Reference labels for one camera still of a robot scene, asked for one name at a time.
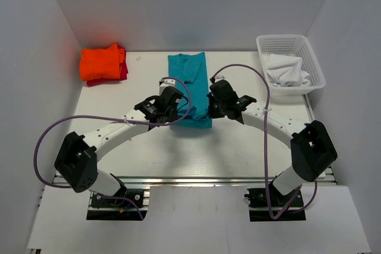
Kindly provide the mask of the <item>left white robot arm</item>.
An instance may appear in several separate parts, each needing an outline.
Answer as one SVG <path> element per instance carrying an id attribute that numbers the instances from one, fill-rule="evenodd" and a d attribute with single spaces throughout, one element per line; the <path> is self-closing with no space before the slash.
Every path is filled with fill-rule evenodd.
<path id="1" fill-rule="evenodd" d="M 71 132 L 64 141 L 54 166 L 70 187 L 81 193 L 100 193 L 114 206 L 126 198 L 126 187 L 112 174 L 98 168 L 98 162 L 122 143 L 149 132 L 159 124 L 178 119 L 177 106 L 184 94 L 173 86 L 162 88 L 160 95 L 135 105 L 120 122 L 79 135 Z"/>

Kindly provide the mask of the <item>orange folded t-shirt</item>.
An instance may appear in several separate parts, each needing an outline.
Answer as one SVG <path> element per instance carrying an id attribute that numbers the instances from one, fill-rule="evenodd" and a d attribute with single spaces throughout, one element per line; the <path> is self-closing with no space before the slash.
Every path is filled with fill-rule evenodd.
<path id="1" fill-rule="evenodd" d="M 106 49 L 82 49 L 79 74 L 82 81 L 119 79 L 125 51 L 117 43 Z"/>

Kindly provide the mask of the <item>white crumpled t-shirt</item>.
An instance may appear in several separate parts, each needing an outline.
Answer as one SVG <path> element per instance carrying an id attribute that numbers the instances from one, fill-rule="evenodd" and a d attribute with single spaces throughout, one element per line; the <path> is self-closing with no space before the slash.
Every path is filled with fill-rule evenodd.
<path id="1" fill-rule="evenodd" d="M 269 82 L 276 87 L 310 86 L 310 74 L 302 70 L 300 57 L 270 54 L 265 63 Z"/>

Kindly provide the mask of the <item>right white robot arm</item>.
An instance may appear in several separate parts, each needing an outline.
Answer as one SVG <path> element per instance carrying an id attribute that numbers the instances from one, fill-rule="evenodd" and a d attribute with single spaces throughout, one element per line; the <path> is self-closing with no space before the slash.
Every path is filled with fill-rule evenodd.
<path id="1" fill-rule="evenodd" d="M 255 127 L 284 143 L 291 150 L 291 165 L 269 185 L 269 199 L 284 205 L 294 189 L 315 181 L 337 159 L 338 154 L 323 123 L 310 123 L 284 117 L 265 109 L 256 99 L 239 97 L 226 80 L 210 86 L 209 116 L 235 120 Z"/>

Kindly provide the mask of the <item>teal t-shirt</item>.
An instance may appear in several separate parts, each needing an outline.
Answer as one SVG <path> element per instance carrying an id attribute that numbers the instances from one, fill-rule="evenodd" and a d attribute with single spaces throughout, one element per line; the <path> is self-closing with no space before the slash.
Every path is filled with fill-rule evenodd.
<path id="1" fill-rule="evenodd" d="M 167 59 L 168 76 L 182 81 L 184 84 L 176 83 L 176 88 L 191 99 L 191 103 L 187 103 L 185 99 L 180 101 L 178 116 L 187 116 L 176 125 L 211 128 L 213 121 L 208 116 L 209 85 L 205 54 L 201 52 L 196 55 L 169 55 Z"/>

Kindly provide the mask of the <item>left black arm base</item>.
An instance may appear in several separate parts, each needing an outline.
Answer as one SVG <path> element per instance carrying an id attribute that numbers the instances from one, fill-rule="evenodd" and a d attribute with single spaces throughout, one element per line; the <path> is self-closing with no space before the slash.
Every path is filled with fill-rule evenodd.
<path id="1" fill-rule="evenodd" d="M 86 214 L 88 221 L 142 221 L 148 212 L 150 187 L 126 184 L 125 199 L 107 199 L 90 193 Z"/>

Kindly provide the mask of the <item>white plastic basket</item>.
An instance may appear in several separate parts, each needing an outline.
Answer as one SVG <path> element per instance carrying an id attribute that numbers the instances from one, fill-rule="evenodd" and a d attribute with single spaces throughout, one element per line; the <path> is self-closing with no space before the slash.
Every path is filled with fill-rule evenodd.
<path id="1" fill-rule="evenodd" d="M 256 38 L 258 54 L 263 70 L 266 69 L 266 62 L 271 54 L 288 57 L 299 57 L 302 59 L 301 70 L 309 74 L 310 84 L 299 87 L 280 87 L 270 83 L 270 90 L 273 95 L 306 95 L 313 90 L 321 89 L 326 81 L 321 71 L 320 65 L 314 51 L 303 35 L 261 35 Z"/>

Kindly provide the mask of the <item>red folded t-shirt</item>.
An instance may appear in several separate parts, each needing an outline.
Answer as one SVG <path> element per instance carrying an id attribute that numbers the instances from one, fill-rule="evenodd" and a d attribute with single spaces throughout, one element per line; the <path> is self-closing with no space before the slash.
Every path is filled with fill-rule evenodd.
<path id="1" fill-rule="evenodd" d="M 128 67 L 126 63 L 126 51 L 124 50 L 124 48 L 122 48 L 119 45 L 118 45 L 118 51 L 119 51 L 120 59 L 123 60 L 120 62 L 120 77 L 118 79 L 100 78 L 100 79 L 90 80 L 86 82 L 87 87 L 93 87 L 93 86 L 98 86 L 104 83 L 114 83 L 114 82 L 127 80 L 127 75 L 129 71 L 128 71 Z"/>

